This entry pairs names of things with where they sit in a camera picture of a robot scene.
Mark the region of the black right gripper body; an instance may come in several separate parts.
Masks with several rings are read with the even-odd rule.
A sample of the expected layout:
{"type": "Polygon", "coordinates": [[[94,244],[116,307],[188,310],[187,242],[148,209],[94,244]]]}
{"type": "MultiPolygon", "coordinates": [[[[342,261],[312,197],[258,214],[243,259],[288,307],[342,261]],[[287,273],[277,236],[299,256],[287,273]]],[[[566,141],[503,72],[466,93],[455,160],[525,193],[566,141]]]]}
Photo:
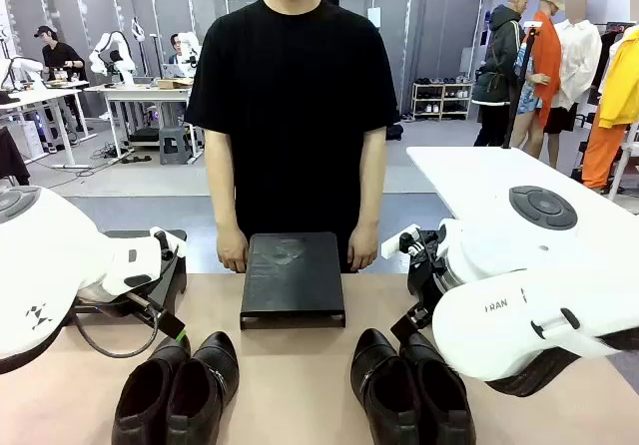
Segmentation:
{"type": "Polygon", "coordinates": [[[407,273],[408,292],[417,299],[414,306],[433,312],[445,294],[442,282],[446,266],[437,257],[438,246],[445,239],[445,229],[422,230],[405,234],[405,253],[410,256],[407,273]]]}

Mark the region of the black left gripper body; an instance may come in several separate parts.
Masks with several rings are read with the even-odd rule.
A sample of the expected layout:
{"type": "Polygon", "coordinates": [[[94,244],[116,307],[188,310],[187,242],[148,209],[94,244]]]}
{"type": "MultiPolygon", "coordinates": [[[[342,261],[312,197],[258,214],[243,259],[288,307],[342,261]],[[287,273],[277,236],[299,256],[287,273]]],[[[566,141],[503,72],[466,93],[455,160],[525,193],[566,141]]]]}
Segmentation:
{"type": "Polygon", "coordinates": [[[109,303],[99,303],[98,311],[109,317],[122,318],[133,317],[146,325],[154,326],[154,315],[161,319],[165,313],[165,308],[142,293],[129,292],[118,297],[109,303]]]}

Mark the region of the person's left hand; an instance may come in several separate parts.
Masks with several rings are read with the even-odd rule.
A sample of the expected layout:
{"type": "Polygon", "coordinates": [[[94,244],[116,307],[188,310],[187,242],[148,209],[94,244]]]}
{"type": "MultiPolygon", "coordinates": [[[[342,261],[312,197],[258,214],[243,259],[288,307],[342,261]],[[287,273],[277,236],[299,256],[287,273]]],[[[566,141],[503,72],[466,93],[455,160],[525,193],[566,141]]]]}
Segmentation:
{"type": "Polygon", "coordinates": [[[370,266],[377,257],[378,225],[358,224],[348,241],[348,270],[360,271],[370,266]]]}

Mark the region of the person's right hand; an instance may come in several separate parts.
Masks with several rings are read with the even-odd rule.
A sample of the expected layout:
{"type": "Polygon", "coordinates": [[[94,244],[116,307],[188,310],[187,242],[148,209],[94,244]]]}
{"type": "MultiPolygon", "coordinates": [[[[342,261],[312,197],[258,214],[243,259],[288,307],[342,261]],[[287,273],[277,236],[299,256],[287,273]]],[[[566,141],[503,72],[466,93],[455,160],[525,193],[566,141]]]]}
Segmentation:
{"type": "Polygon", "coordinates": [[[224,225],[218,228],[217,254],[224,268],[245,273],[248,251],[248,241],[236,225],[224,225]]]}

